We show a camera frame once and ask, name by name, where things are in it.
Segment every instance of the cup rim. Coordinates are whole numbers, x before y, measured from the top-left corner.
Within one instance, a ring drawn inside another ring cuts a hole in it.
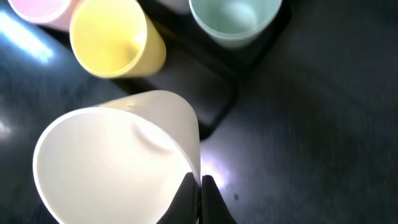
[[[31,17],[21,13],[21,11],[17,7],[15,7],[13,0],[8,0],[10,6],[19,17],[25,19],[26,21],[34,22],[37,24],[47,24],[58,19],[71,6],[73,0],[61,0],[61,1],[62,1],[61,7],[55,12],[47,16]]]
[[[76,7],[76,9],[73,12],[72,15],[72,19],[70,21],[70,28],[69,28],[69,37],[70,37],[70,43],[72,46],[72,50],[73,53],[75,54],[76,59],[78,60],[79,64],[87,71],[89,71],[91,74],[95,75],[98,78],[118,78],[118,77],[122,77],[126,74],[126,72],[128,72],[133,66],[135,66],[135,64],[138,63],[138,61],[141,59],[142,54],[144,53],[144,49],[147,45],[147,41],[148,41],[148,22],[146,19],[146,16],[144,14],[144,10],[141,8],[141,6],[139,5],[139,3],[137,1],[129,1],[132,4],[132,7],[138,7],[139,11],[140,11],[140,16],[142,16],[143,18],[143,23],[145,24],[145,41],[142,45],[142,47],[139,49],[137,55],[127,64],[125,65],[123,68],[120,68],[119,70],[115,70],[113,72],[98,72],[97,70],[94,70],[92,68],[87,67],[84,63],[82,63],[81,58],[75,53],[75,44],[73,41],[73,34],[74,34],[74,29],[73,26],[76,23],[76,14],[78,13],[79,10],[82,9],[82,7],[85,4],[89,4],[90,0],[86,0],[86,1],[81,1],[78,6]]]
[[[237,34],[226,34],[217,30],[214,30],[213,28],[209,27],[208,25],[206,25],[202,19],[200,19],[200,17],[196,14],[193,6],[192,6],[192,1],[193,0],[189,0],[189,6],[191,8],[191,12],[193,17],[195,18],[196,22],[199,24],[199,26],[202,27],[202,29],[212,35],[215,36],[218,39],[246,39],[250,36],[252,36],[253,34],[255,34],[256,32],[259,32],[260,30],[265,29],[275,18],[275,16],[278,14],[280,6],[282,5],[282,1],[283,0],[275,0],[279,3],[279,5],[275,8],[275,11],[273,14],[271,14],[271,16],[269,16],[266,20],[264,20],[261,25],[259,25],[256,29],[254,30],[249,30],[249,31],[245,31],[245,32],[241,32],[241,33],[237,33]]]
[[[39,158],[39,153],[40,153],[40,149],[42,147],[43,142],[45,141],[45,139],[47,138],[47,136],[49,135],[49,133],[56,127],[58,126],[60,123],[64,122],[65,120],[67,120],[68,118],[74,117],[76,115],[80,115],[80,114],[84,114],[84,113],[93,113],[93,112],[102,112],[102,113],[123,113],[123,114],[128,114],[130,116],[135,116],[139,119],[143,119],[146,122],[149,122],[150,124],[158,127],[160,130],[163,131],[163,133],[170,139],[170,141],[176,146],[176,148],[178,149],[178,151],[181,153],[181,155],[183,156],[183,158],[186,160],[186,162],[188,163],[193,176],[196,180],[196,182],[198,182],[200,174],[198,174],[197,170],[195,169],[195,166],[192,164],[191,160],[189,159],[189,157],[186,155],[186,153],[184,152],[184,150],[181,148],[180,144],[177,143],[166,131],[164,131],[161,127],[159,127],[158,125],[152,123],[151,121],[146,120],[145,118],[138,116],[134,113],[130,113],[128,111],[124,111],[124,110],[119,110],[119,109],[114,109],[114,108],[106,108],[106,107],[101,107],[101,106],[97,106],[97,107],[89,107],[89,108],[82,108],[82,109],[78,109],[75,111],[71,111],[69,113],[66,113],[62,116],[60,116],[59,118],[57,118],[55,121],[53,121],[50,125],[48,125],[43,133],[40,135],[39,140],[37,141],[37,144],[35,146],[34,149],[34,153],[33,153],[33,162],[32,162],[32,170],[33,170],[33,177],[34,177],[34,182],[35,182],[35,186],[36,189],[39,193],[40,198],[42,199],[44,205],[47,207],[47,209],[49,210],[49,212],[51,213],[51,215],[56,219],[56,221],[59,222],[59,224],[64,224],[64,222],[60,219],[60,217],[57,215],[57,213],[54,212],[54,210],[52,209],[52,207],[50,206],[49,202],[46,199],[45,194],[42,191],[42,188],[40,186],[40,179],[38,176],[38,171],[37,171],[37,161]]]

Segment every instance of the cup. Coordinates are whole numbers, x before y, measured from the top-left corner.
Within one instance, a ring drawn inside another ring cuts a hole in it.
[[[36,24],[69,31],[79,0],[8,0],[19,17]]]
[[[163,39],[132,0],[81,2],[70,40],[81,66],[100,78],[151,75],[166,58]]]
[[[187,172],[200,185],[198,121],[168,91],[69,112],[39,138],[39,195],[59,223],[157,223]]]
[[[197,24],[218,44],[250,44],[272,22],[282,0],[189,0]]]

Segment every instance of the gray cup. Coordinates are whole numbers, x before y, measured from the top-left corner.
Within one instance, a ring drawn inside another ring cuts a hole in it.
[[[282,0],[190,0],[198,25],[229,49],[250,44],[272,22]]]

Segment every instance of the dark tabletop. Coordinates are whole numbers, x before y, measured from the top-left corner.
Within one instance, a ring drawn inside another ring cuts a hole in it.
[[[238,223],[398,223],[398,3],[291,6],[289,25],[202,141],[203,173]],[[212,80],[201,85],[221,83]],[[222,89],[190,93],[199,116],[221,107],[231,91]],[[33,181],[36,141],[58,116],[126,95],[0,1],[0,223],[55,223]]]

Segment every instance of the green cup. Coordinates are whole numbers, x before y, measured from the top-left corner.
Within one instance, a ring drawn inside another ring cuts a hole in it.
[[[189,0],[198,25],[218,44],[250,44],[272,22],[282,0]]]

